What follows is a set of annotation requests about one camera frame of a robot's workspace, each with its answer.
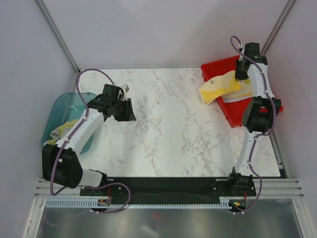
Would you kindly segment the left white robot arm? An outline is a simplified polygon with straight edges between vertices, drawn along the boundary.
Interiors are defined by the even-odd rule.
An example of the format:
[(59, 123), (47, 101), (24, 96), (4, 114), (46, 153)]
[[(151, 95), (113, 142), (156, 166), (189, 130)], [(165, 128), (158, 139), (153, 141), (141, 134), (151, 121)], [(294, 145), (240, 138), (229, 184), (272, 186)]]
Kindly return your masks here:
[(79, 155), (94, 132), (110, 117), (116, 121), (135, 121), (129, 87), (105, 84), (103, 92), (87, 102), (85, 110), (71, 130), (53, 145), (42, 149), (43, 179), (63, 187), (91, 186), (96, 195), (104, 195), (108, 183), (99, 171), (84, 169)]

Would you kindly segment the yellow towel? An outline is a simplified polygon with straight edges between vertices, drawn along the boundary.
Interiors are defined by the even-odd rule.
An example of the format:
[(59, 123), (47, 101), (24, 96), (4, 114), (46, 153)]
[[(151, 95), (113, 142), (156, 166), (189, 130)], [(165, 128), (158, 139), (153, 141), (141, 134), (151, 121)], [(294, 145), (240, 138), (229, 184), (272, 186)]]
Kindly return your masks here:
[(242, 84), (235, 79), (235, 71), (229, 71), (224, 75), (215, 76), (199, 87), (199, 95), (206, 105), (218, 97), (237, 92), (242, 89)]

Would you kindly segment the green frog pattern towel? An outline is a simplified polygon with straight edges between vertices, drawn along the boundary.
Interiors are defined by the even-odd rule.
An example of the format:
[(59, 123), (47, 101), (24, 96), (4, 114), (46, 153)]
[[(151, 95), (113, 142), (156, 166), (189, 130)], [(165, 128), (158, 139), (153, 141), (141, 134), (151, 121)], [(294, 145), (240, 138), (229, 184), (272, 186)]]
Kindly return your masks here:
[(241, 89), (222, 96), (222, 100), (225, 103), (234, 103), (234, 102), (251, 98), (253, 96), (250, 79), (241, 80), (239, 82), (240, 82), (240, 85), (242, 86)]

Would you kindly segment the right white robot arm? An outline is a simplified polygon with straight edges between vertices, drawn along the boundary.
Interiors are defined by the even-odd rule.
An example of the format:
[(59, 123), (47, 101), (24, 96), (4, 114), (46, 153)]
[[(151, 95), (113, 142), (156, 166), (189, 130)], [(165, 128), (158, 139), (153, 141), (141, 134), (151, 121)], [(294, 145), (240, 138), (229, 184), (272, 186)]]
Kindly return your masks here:
[(226, 189), (231, 195), (239, 195), (244, 188), (252, 185), (255, 175), (253, 164), (261, 144), (275, 126), (281, 100), (275, 98), (267, 77), (267, 59), (260, 55), (259, 43), (239, 46), (239, 59), (236, 61), (235, 79), (250, 80), (252, 98), (242, 116), (244, 140), (240, 156), (228, 176)]

